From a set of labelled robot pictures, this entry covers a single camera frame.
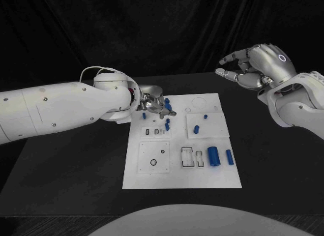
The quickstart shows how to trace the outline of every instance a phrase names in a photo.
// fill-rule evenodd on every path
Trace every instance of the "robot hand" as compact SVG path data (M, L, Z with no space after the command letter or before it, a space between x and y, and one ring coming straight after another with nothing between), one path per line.
M216 74L235 81L252 90L264 86L277 87L295 75L295 68L284 51L272 44L258 44L253 47L233 52L219 61L223 65L228 61L238 59L238 65L245 74L238 74L225 69L216 69Z
M169 110L164 106L164 96L161 87L156 85L140 85L141 101L137 111L148 110L151 113L160 114L160 119L164 116L176 116L176 112Z
M317 71L297 74L289 57L272 44L233 52L219 63L235 59L245 74L222 68L215 73L258 90L258 99L279 126L304 127L324 139L324 76Z

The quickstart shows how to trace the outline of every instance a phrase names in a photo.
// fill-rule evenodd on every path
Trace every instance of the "cable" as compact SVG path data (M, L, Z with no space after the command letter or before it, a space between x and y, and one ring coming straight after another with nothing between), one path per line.
M84 72L85 72L88 69L92 69L92 68L101 68L101 70L110 70L110 71L112 71L112 72L115 72L115 73L124 74L121 71L118 71L118 70L115 70L115 69L112 69L112 68L110 68L110 67L89 66L89 67L86 67L86 68L82 70L79 82L82 81Z

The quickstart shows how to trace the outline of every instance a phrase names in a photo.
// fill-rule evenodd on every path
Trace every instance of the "black curtain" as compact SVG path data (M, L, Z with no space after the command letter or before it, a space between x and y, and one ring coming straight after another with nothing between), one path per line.
M0 91L75 81L91 65L133 77L212 72L256 43L324 74L324 0L0 0ZM25 142L0 146L0 188Z

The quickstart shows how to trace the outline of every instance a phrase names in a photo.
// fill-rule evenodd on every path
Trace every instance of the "table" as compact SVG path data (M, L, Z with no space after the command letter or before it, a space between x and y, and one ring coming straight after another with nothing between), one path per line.
M169 204L324 214L324 141L304 128L277 125L256 92L215 73L134 80L161 86L166 95L219 93L242 189L122 190L130 124L98 120L27 140L0 194L0 216L125 215Z

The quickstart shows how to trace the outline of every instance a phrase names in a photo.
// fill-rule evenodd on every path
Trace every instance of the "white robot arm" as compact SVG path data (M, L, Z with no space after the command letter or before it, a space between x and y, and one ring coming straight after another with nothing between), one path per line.
M0 92L0 144L56 133L98 119L130 122L134 110L176 115L164 107L158 86L138 86L120 71L101 73L94 87L71 82Z
M324 139L324 76L317 71L297 74L289 57L272 44L233 52L220 65L235 59L245 74L222 68L215 73L243 88L258 90L279 126L304 127Z

